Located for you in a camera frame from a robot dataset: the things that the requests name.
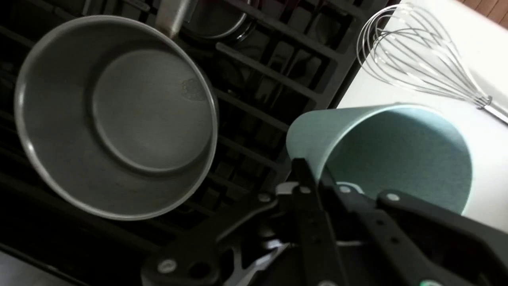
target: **light blue bowl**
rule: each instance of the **light blue bowl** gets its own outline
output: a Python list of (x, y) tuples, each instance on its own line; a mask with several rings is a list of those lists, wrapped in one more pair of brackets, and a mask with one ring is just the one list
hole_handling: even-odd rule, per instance
[(306, 158), (315, 181), (326, 168), (368, 197), (396, 189), (457, 212), (472, 179), (458, 130), (418, 104), (309, 111), (290, 125), (285, 146), (291, 158)]

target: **stainless steel pot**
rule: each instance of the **stainless steel pot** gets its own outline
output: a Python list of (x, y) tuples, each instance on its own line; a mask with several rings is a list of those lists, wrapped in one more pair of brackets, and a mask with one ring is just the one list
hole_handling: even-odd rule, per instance
[(117, 15), (69, 20), (26, 55), (15, 123), (41, 177), (77, 208), (134, 220), (166, 212), (206, 176), (215, 103), (168, 38), (187, 0), (163, 0), (155, 28)]

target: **black stove grate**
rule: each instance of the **black stove grate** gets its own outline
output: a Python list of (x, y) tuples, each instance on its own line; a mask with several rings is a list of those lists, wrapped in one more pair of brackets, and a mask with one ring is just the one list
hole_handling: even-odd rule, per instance
[(218, 144), (209, 174), (177, 209), (141, 222), (85, 214), (36, 176), (12, 119), (22, 58), (49, 28), (82, 14), (120, 14), (152, 23), (153, 0), (4, 0), (0, 4), (0, 244), (39, 266), (87, 284), (139, 284), (142, 257), (249, 192), (288, 173), (290, 122), (338, 103), (357, 71), (353, 42), (388, 0), (223, 0), (244, 12), (241, 39), (177, 42), (209, 77), (218, 101)]

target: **pot handle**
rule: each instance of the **pot handle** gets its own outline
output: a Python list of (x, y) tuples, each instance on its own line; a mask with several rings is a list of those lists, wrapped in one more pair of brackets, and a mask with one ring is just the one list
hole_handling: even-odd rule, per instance
[(166, 36), (177, 34), (190, 0), (160, 0), (155, 27)]

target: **cookware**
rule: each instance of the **cookware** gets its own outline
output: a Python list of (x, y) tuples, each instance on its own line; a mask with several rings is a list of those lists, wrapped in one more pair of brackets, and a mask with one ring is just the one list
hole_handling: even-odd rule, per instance
[(304, 157), (317, 181), (358, 184), (369, 197), (398, 189), (452, 211), (463, 211), (472, 181), (460, 131), (418, 104), (377, 104), (309, 111), (288, 128), (290, 157)]
[(41, 177), (109, 219), (147, 219), (188, 198), (217, 141), (215, 103), (177, 33), (185, 0), (163, 0), (155, 28), (87, 15), (44, 34), (15, 84), (15, 123)]

